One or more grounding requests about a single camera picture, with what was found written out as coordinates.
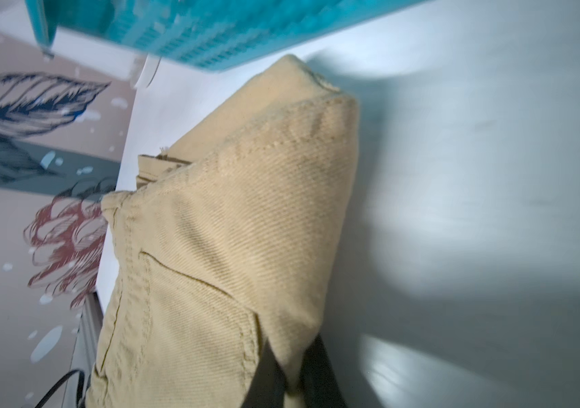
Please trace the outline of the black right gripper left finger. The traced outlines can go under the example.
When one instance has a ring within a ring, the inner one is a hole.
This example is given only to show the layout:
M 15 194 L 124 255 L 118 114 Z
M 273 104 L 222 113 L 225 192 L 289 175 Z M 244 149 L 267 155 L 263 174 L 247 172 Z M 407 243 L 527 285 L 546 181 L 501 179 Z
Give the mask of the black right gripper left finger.
M 266 341 L 241 408 L 283 408 L 286 377 Z

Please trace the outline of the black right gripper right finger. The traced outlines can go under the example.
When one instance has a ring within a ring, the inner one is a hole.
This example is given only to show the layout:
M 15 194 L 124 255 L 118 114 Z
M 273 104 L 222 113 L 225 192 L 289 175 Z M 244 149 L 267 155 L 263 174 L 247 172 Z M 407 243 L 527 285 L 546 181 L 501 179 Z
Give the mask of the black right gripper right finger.
M 305 351 L 300 385 L 306 408 L 347 408 L 321 335 Z

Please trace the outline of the khaki pants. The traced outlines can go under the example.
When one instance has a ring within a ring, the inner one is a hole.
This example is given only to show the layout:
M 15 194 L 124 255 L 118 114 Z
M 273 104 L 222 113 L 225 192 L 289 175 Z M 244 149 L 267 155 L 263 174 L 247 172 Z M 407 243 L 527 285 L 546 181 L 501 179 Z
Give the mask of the khaki pants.
M 266 341 L 305 407 L 356 176 L 355 98 L 287 55 L 101 201 L 118 277 L 89 407 L 241 407 Z

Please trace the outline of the teal plastic basket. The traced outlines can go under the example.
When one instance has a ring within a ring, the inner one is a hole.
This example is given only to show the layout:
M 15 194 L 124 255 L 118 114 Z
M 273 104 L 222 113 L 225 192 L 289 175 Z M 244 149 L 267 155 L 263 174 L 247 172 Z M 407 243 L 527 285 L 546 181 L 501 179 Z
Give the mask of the teal plastic basket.
M 205 71 L 225 71 L 366 20 L 412 0 L 35 0 L 38 44 L 66 29 Z

